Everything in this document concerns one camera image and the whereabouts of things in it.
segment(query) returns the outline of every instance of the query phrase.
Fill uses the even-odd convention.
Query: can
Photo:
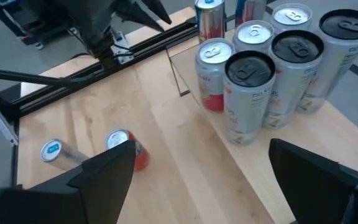
[[[234,53],[230,41],[213,38],[203,42],[196,55],[196,71],[201,101],[205,108],[223,111],[224,66]]]
[[[51,139],[46,142],[41,147],[40,157],[42,161],[62,170],[75,168],[89,159],[60,139]]]
[[[275,81],[275,65],[266,54],[244,51],[226,62],[224,114],[227,138],[241,145],[256,140]]]
[[[311,77],[321,63],[324,43],[317,35],[304,30],[278,34],[269,48],[275,62],[273,85],[262,126],[278,129],[288,124]]]
[[[248,21],[236,29],[232,42],[236,52],[255,50],[267,54],[273,33],[273,27],[265,21]]]
[[[286,30],[309,30],[312,23],[312,11],[304,4],[282,4],[274,9],[272,15],[270,23],[275,34]]]
[[[134,170],[141,171],[148,166],[150,155],[146,148],[143,147],[130,131],[126,129],[115,129],[114,131],[111,131],[106,138],[106,150],[112,149],[128,140],[135,141],[136,158]]]
[[[263,20],[266,0],[237,0],[236,28],[251,20]]]
[[[318,32],[324,42],[323,61],[298,104],[300,113],[318,111],[357,58],[358,11],[328,12],[320,19]]]
[[[195,9],[200,43],[212,38],[224,38],[224,0],[196,0]]]

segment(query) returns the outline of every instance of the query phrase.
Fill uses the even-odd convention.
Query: standing can
[[[141,171],[147,167],[150,160],[149,152],[141,143],[135,138],[134,134],[126,129],[115,129],[110,132],[106,138],[106,150],[112,149],[119,144],[128,141],[135,141],[136,158],[135,158],[135,171]]]
[[[255,50],[267,54],[273,33],[273,27],[265,21],[248,21],[236,29],[232,42],[236,52]]]
[[[75,168],[89,159],[60,139],[51,139],[46,142],[41,147],[40,157],[42,161],[62,170]]]
[[[234,54],[226,62],[224,114],[227,138],[241,145],[256,140],[275,80],[273,60],[261,52]]]
[[[223,111],[224,66],[233,53],[233,45],[222,38],[209,39],[200,45],[196,71],[201,100],[209,110]]]
[[[285,31],[273,39],[269,55],[276,65],[276,81],[263,127],[278,129],[288,124],[321,63],[323,50],[323,40],[304,30]]]
[[[237,0],[236,28],[251,20],[263,20],[267,0]]]
[[[272,15],[270,23],[276,34],[286,30],[309,30],[312,23],[312,11],[304,4],[282,4],[274,9]]]
[[[195,9],[200,43],[212,38],[224,38],[224,0],[196,0]]]
[[[300,113],[319,110],[358,56],[358,11],[328,12],[320,19],[319,36],[324,42],[323,61],[298,104]]]

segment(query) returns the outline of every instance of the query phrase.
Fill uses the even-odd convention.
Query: gray floor
[[[308,5],[314,12],[314,26],[318,18],[325,12],[338,8],[358,9],[358,1],[355,0],[294,0]],[[274,8],[289,0],[278,0],[270,7]],[[169,14],[193,6],[193,0],[162,0]],[[236,6],[235,0],[226,1],[227,15],[232,15]],[[140,28],[140,25],[126,22],[124,25],[119,19],[112,21],[118,30],[129,33]],[[85,52],[85,48],[74,38],[64,37],[49,43],[41,51],[33,46],[25,46],[16,40],[14,34],[0,22],[0,69],[13,70],[38,74],[69,60],[73,55]],[[0,81],[0,91],[6,89],[14,82]],[[348,72],[340,81],[329,98],[330,102],[358,126],[358,76]],[[8,186],[10,183],[11,147],[0,134],[0,186]]]

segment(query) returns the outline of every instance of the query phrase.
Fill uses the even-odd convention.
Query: light wood surface
[[[198,46],[193,47],[172,57],[171,60],[201,105],[194,61],[197,50]],[[316,114],[295,114],[290,124],[278,131],[262,129],[257,142],[246,147],[235,146],[224,137],[225,120],[222,113],[204,108],[203,111],[275,223],[286,224],[295,218],[270,165],[270,139],[283,139],[358,170],[358,127],[330,103],[325,103]]]
[[[74,72],[83,59],[43,75]],[[24,94],[39,86],[31,88],[24,85]],[[29,188],[63,172],[40,160],[45,141],[59,138],[94,156],[116,128],[131,130],[150,152],[150,165],[133,176],[119,223],[272,223],[195,99],[179,97],[167,52],[23,117],[18,183]]]

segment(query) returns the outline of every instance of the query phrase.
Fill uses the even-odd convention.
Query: red can bottom
[[[223,111],[223,94],[222,95],[210,95],[208,99],[202,99],[204,107],[213,111]]]

